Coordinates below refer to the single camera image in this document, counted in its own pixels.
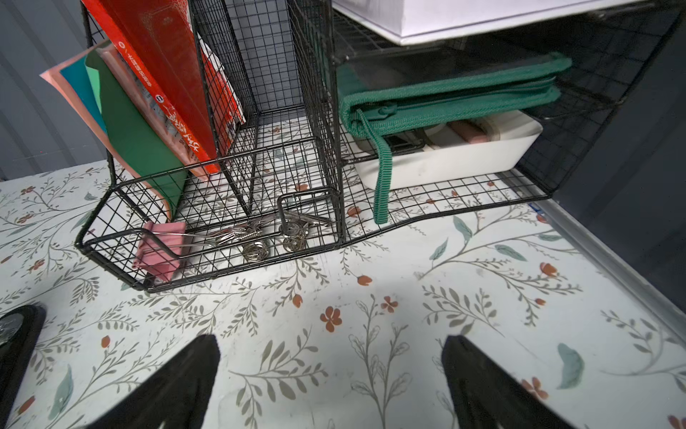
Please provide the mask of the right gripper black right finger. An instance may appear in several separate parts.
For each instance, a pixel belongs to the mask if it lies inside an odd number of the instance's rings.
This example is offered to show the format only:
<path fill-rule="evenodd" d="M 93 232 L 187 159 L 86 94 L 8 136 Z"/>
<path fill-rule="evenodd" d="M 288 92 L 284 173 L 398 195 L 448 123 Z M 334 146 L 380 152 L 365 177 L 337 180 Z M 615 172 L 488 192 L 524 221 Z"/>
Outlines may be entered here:
<path fill-rule="evenodd" d="M 466 337 L 449 336 L 441 352 L 461 428 L 569 428 Z"/>

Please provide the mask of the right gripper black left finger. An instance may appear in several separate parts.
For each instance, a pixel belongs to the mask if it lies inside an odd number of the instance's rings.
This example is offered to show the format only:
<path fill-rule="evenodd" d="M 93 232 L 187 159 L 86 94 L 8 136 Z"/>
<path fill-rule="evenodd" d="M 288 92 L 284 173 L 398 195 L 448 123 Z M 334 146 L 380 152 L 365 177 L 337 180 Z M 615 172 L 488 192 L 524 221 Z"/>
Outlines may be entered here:
<path fill-rule="evenodd" d="M 214 335 L 196 337 L 89 427 L 202 427 L 220 359 Z"/>

